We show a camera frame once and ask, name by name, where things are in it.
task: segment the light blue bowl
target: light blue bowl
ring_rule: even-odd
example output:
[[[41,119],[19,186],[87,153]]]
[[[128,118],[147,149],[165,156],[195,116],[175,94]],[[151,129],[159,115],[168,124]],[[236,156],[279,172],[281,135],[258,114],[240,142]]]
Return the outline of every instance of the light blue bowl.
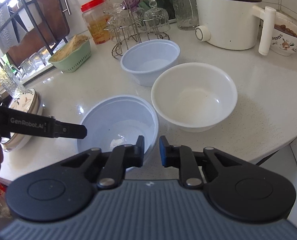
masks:
[[[137,84],[151,87],[165,70],[177,64],[180,52],[173,41],[144,41],[125,52],[121,67]]]
[[[144,99],[120,95],[105,99],[95,105],[82,120],[87,136],[77,140],[78,152],[99,147],[110,152],[122,144],[135,144],[144,136],[144,161],[157,142],[159,130],[155,109]]]

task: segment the stacked plates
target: stacked plates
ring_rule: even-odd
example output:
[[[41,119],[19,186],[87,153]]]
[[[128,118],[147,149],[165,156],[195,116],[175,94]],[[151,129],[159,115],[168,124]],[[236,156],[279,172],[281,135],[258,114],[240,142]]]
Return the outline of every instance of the stacked plates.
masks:
[[[28,89],[18,99],[13,99],[10,108],[30,114],[42,115],[42,96],[34,89]],[[28,143],[30,135],[11,133],[11,138],[2,138],[1,146],[5,152],[21,149]]]

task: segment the kitchen counter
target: kitchen counter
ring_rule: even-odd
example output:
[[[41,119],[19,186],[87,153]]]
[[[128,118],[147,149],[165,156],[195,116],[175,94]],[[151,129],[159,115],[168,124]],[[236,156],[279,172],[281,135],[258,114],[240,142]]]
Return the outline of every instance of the kitchen counter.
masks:
[[[159,135],[166,135],[171,144],[187,145],[194,151],[213,146],[254,163],[297,136],[297,54],[284,57],[270,51],[262,56],[258,44],[244,51],[220,49],[199,42],[194,31],[178,30],[175,24],[169,35],[181,48],[179,64],[205,62],[223,69],[236,84],[238,101],[226,120],[202,133],[175,129],[160,117]],[[97,49],[91,41],[91,46],[91,58],[76,72],[55,69],[29,84],[27,88],[42,94],[43,115],[80,123],[99,101],[119,94],[137,95],[151,103],[151,88],[136,84],[121,69],[119,61],[111,56],[111,41]],[[12,181],[76,153],[75,139],[35,137],[22,149],[4,153],[0,178]],[[126,175],[132,179],[177,176],[176,169],[161,166],[157,147],[143,168]]]

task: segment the green plastic basket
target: green plastic basket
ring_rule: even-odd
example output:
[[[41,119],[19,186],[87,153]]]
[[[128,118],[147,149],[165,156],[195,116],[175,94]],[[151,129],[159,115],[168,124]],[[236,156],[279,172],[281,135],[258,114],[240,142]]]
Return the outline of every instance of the green plastic basket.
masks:
[[[90,57],[90,54],[90,39],[88,39],[83,43],[82,46],[73,51],[66,58],[62,59],[61,61],[52,61],[52,56],[49,59],[49,63],[52,63],[56,68],[62,71],[74,72]]]

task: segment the rice cooker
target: rice cooker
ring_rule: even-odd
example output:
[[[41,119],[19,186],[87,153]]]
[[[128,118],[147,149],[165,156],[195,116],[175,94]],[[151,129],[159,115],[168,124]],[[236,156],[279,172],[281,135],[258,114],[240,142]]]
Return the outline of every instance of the rice cooker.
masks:
[[[267,55],[271,44],[276,10],[262,0],[196,0],[200,26],[195,35],[200,41],[224,49],[243,50],[255,46],[259,21],[263,31],[258,52]]]

